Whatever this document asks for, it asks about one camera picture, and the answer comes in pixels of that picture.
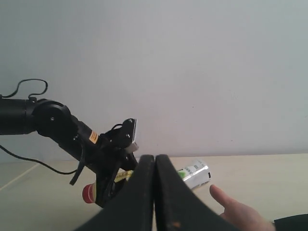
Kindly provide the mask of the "person's open hand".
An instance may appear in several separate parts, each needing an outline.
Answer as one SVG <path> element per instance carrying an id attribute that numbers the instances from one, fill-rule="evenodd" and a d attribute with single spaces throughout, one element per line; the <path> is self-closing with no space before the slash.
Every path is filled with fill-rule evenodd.
<path id="1" fill-rule="evenodd" d="M 216 185 L 212 184 L 209 191 L 212 198 L 224 208 L 220 216 L 239 230 L 276 230 L 274 224 L 265 220 L 256 210 L 231 198 Z"/>

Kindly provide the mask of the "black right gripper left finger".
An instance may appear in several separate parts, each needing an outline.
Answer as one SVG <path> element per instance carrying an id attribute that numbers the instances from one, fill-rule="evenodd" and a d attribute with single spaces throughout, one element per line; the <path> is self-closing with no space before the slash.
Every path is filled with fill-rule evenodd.
<path id="1" fill-rule="evenodd" d="M 141 156 L 119 194 L 77 231 L 151 231 L 153 225 L 154 157 Z"/>

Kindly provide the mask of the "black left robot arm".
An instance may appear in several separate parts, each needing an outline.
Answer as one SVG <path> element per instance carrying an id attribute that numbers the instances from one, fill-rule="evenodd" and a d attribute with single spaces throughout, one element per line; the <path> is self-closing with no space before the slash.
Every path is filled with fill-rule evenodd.
<path id="1" fill-rule="evenodd" d="M 106 133 L 98 134 L 73 116 L 67 106 L 51 100 L 0 100 L 1 135 L 24 135 L 36 131 L 48 137 L 79 161 L 70 181 L 74 185 L 83 168 L 96 174 L 95 204 L 104 207 L 124 186 L 115 182 L 120 169 L 134 170 L 137 120 L 126 119 Z"/>

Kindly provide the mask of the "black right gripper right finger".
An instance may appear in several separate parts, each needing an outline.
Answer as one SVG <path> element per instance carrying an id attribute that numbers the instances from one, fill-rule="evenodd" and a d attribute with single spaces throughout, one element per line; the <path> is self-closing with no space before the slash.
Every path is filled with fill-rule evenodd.
<path id="1" fill-rule="evenodd" d="M 184 183 L 167 155 L 155 158 L 154 203 L 158 231 L 236 231 Z"/>

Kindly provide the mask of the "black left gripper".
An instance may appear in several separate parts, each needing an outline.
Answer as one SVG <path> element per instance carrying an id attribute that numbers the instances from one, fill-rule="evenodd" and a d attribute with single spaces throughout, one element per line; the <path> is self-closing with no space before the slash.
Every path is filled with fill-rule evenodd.
<path id="1" fill-rule="evenodd" d="M 95 204 L 104 208 L 113 198 L 115 178 L 119 171 L 135 170 L 134 152 L 113 148 L 104 134 L 90 134 L 81 139 L 81 165 L 95 173 Z"/>

